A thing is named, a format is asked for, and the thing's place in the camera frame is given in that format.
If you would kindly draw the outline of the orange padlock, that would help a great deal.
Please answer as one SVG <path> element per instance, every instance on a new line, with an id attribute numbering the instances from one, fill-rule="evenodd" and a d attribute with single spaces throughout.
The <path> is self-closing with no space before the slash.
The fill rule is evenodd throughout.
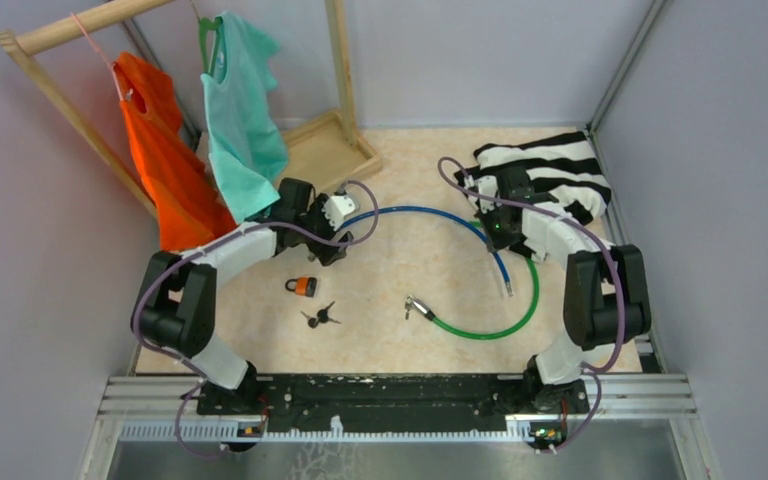
<path id="1" fill-rule="evenodd" d="M 284 288 L 286 291 L 298 296 L 313 298 L 316 295 L 319 280 L 316 277 L 297 277 L 288 279 Z"/>

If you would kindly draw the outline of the black keys bunch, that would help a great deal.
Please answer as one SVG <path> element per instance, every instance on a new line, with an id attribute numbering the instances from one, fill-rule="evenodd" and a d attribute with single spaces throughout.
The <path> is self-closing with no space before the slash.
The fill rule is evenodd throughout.
<path id="1" fill-rule="evenodd" d="M 330 309 L 335 305 L 335 301 L 330 302 L 327 306 L 319 309 L 315 315 L 309 315 L 306 312 L 301 312 L 307 325 L 311 329 L 316 329 L 325 324 L 338 324 L 341 322 L 336 320 L 330 315 Z"/>

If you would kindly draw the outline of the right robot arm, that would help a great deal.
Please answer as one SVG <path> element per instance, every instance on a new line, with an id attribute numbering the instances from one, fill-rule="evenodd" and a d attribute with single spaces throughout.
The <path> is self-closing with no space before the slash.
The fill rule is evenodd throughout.
<path id="1" fill-rule="evenodd" d="M 529 360 L 523 385 L 527 406 L 548 412 L 571 395 L 583 371 L 610 370 L 623 345 L 650 331 L 643 254 L 587 229 L 593 214 L 583 201 L 603 205 L 593 189 L 541 189 L 525 169 L 512 165 L 487 173 L 473 168 L 462 175 L 491 251 L 524 250 L 534 261 L 554 261 L 565 272 L 564 329 Z"/>

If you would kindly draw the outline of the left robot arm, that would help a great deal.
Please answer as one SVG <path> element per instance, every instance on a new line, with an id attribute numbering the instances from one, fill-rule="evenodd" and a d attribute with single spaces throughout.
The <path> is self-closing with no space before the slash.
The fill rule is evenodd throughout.
<path id="1" fill-rule="evenodd" d="M 237 414 L 260 399 L 254 365 L 216 331 L 220 288 L 248 268 L 298 245 L 322 265 L 344 258 L 354 237 L 339 227 L 360 204 L 345 189 L 315 193 L 311 183 L 285 178 L 278 200 L 229 233 L 181 253 L 161 250 L 149 260 L 131 315 L 139 344 L 181 361 Z"/>

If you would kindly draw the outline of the wooden clothes rack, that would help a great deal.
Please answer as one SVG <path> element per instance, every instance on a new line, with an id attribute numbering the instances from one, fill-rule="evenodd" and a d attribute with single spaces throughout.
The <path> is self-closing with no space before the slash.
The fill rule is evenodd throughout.
<path id="1" fill-rule="evenodd" d="M 0 31 L 4 52 L 151 215 L 156 214 L 155 206 L 137 176 L 34 56 L 78 39 L 84 32 L 105 29 L 166 4 L 150 0 L 107 1 L 78 13 L 76 21 L 63 18 L 19 35 L 9 29 Z M 282 175 L 307 180 L 319 190 L 331 190 L 345 180 L 362 180 L 379 172 L 383 163 L 356 122 L 344 3 L 326 1 L 324 6 L 339 107 L 283 133 L 290 161 Z"/>

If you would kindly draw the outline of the black white striped cloth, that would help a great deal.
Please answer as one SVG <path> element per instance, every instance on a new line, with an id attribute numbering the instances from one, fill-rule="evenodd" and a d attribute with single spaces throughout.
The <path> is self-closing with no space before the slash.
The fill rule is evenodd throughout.
<path id="1" fill-rule="evenodd" d="M 523 144 L 485 144 L 473 152 L 474 167 L 459 167 L 454 178 L 468 195 L 521 208 L 523 252 L 535 262 L 565 262 L 579 251 L 600 253 L 611 243 L 582 232 L 607 211 L 613 190 L 582 131 L 563 133 Z M 520 203 L 480 195 L 464 187 L 464 178 L 494 175 L 498 186 L 530 188 L 530 198 Z"/>

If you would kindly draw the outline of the teal t-shirt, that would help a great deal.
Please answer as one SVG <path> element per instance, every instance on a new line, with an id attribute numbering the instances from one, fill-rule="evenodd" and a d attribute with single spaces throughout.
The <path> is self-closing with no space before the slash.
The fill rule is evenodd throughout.
<path id="1" fill-rule="evenodd" d="M 200 75 L 209 140 L 209 162 L 217 189 L 236 223 L 279 199 L 274 180 L 289 161 L 272 120 L 268 94 L 278 86 L 270 59 L 280 46 L 242 17 L 224 11 L 211 72 Z"/>

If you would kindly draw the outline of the orange garment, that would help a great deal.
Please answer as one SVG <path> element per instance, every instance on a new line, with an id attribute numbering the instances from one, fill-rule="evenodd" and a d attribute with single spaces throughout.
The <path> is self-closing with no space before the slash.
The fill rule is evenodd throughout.
<path id="1" fill-rule="evenodd" d="M 204 163 L 180 137 L 183 120 L 172 79 L 127 52 L 113 69 L 132 159 L 155 206 L 160 248 L 192 249 L 235 229 Z"/>

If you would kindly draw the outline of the green hanger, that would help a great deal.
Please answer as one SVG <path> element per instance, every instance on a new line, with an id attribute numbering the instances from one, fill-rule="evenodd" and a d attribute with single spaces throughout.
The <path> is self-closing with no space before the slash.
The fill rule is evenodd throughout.
<path id="1" fill-rule="evenodd" d="M 203 72 L 212 75 L 220 50 L 223 20 L 202 17 L 198 21 L 198 41 Z"/>

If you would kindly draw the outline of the pink hanger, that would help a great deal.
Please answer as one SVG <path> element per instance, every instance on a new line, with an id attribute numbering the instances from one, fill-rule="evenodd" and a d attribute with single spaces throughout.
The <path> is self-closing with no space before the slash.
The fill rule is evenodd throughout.
<path id="1" fill-rule="evenodd" d="M 116 89 L 116 93 L 119 101 L 120 102 L 128 101 L 130 99 L 131 91 L 124 91 L 122 89 L 122 85 L 120 84 L 117 73 L 116 73 L 115 62 L 108 57 L 108 55 L 105 53 L 101 45 L 92 37 L 92 35 L 87 30 L 87 28 L 78 18 L 78 16 L 75 13 L 71 13 L 70 17 L 72 21 L 76 24 L 76 26 L 79 28 L 83 37 L 88 41 L 88 43 L 90 44 L 94 52 L 102 59 L 103 63 L 105 64 L 106 69 L 109 71 L 110 76 L 113 79 L 114 87 Z"/>

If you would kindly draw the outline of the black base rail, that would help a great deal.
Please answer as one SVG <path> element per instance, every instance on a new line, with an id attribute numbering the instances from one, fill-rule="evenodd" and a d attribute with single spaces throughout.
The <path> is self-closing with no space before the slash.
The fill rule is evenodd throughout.
<path id="1" fill-rule="evenodd" d="M 590 409 L 583 381 L 544 386 L 523 374 L 273 374 L 239 391 L 207 384 L 195 399 L 200 415 L 252 415 L 269 433 L 499 432 L 509 415 L 557 421 Z"/>

